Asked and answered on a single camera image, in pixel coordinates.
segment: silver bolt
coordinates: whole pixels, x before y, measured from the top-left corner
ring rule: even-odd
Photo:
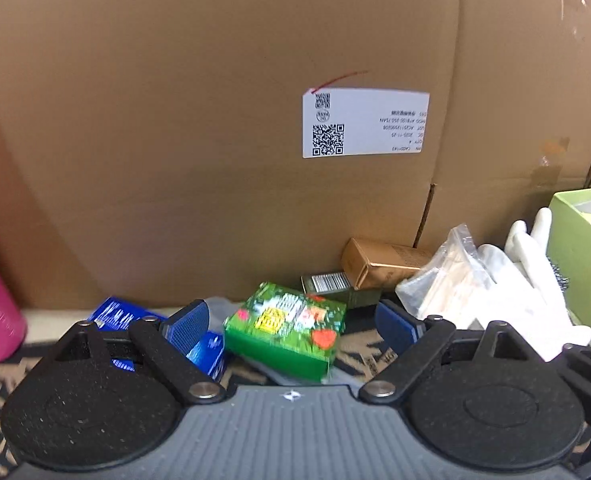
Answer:
[[[395,393],[395,386],[389,381],[371,381],[365,384],[365,392],[374,397],[389,397]]]
[[[219,393],[220,386],[216,383],[208,383],[207,381],[191,384],[189,388],[189,394],[196,399],[213,399]]]

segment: white tag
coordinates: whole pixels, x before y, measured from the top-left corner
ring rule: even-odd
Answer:
[[[429,94],[373,88],[322,88],[302,96],[302,155],[418,153]]]

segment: black circular cover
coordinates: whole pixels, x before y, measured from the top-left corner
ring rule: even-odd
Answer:
[[[413,392],[408,413],[439,452],[501,471],[565,458],[584,421],[578,399],[554,371],[500,359],[441,367]]]
[[[54,362],[30,375],[4,410],[2,428],[27,462],[90,470],[131,460],[157,446],[179,413],[153,378],[91,360]]]

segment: small qr code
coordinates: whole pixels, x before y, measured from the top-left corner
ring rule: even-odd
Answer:
[[[315,107],[316,108],[329,108],[331,107],[331,94],[316,94],[315,95]]]
[[[344,124],[313,125],[313,156],[344,153]]]

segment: blue box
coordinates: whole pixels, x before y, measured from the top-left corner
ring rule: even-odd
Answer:
[[[167,319],[141,306],[127,303],[118,298],[107,298],[87,319],[95,321],[101,331],[126,330],[134,319],[156,316]],[[218,381],[224,370],[224,340],[221,334],[208,331],[197,345],[187,354],[187,358],[202,372]],[[128,360],[114,359],[113,364],[121,370],[135,371],[134,364]]]

